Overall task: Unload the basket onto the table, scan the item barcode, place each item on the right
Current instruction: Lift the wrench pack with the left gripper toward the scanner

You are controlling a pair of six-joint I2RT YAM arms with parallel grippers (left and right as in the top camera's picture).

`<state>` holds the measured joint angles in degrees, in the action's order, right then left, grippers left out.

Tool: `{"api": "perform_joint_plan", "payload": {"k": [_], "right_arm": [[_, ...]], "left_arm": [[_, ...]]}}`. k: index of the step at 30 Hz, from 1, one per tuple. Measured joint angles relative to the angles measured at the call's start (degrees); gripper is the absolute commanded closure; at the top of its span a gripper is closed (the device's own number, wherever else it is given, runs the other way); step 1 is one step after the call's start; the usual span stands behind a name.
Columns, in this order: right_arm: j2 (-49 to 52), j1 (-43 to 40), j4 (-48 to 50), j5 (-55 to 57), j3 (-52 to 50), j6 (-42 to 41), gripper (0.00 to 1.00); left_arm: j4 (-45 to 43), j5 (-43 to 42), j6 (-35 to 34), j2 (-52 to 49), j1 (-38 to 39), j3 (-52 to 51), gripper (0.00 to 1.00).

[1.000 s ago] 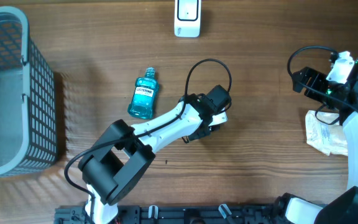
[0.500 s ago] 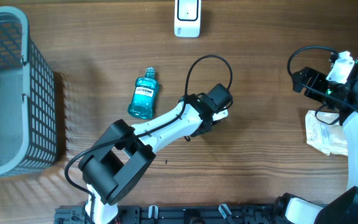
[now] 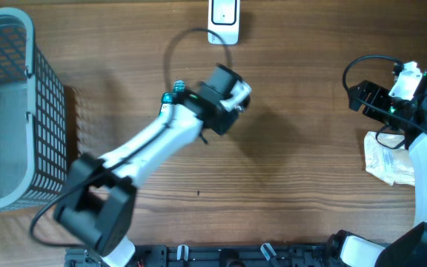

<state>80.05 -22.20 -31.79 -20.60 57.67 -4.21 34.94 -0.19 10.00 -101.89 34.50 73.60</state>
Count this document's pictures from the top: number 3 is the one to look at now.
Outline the white brown snack pouch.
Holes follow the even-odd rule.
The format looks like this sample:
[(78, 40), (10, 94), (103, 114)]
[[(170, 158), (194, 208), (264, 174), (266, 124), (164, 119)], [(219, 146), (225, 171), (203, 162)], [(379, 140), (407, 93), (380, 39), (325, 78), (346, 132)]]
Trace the white brown snack pouch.
[(415, 186), (414, 168), (409, 151), (401, 145), (391, 149), (404, 140), (403, 135), (369, 131), (364, 137), (365, 170), (381, 181), (389, 184)]

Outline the blue mouthwash bottle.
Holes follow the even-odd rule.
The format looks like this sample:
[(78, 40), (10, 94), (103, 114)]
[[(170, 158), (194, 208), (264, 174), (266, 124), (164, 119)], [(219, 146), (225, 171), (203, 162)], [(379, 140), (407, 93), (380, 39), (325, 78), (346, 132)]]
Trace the blue mouthwash bottle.
[(185, 91), (185, 82), (183, 80), (176, 80), (173, 84), (172, 91), (162, 94), (159, 115), (167, 111), (172, 104), (176, 104), (177, 99), (182, 93), (184, 93), (184, 91)]

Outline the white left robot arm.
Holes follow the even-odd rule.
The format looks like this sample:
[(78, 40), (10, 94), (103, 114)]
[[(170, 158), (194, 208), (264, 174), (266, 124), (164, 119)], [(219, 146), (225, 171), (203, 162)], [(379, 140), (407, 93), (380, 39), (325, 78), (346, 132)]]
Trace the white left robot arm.
[(217, 65), (199, 89), (182, 80), (162, 95), (159, 115), (118, 148), (73, 162), (53, 217), (104, 266), (127, 266), (136, 246), (127, 236), (137, 191), (161, 164), (200, 138), (225, 134), (249, 105), (251, 86)]

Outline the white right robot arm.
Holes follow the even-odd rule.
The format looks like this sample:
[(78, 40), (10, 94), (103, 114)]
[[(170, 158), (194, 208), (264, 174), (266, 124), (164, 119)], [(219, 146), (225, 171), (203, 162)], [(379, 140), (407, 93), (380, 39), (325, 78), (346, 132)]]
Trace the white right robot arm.
[(325, 247), (327, 266), (427, 266), (427, 68), (390, 60), (394, 63), (392, 88), (367, 80), (343, 87), (351, 110), (403, 132), (401, 146), (408, 150), (414, 168), (414, 226), (386, 246), (339, 231)]

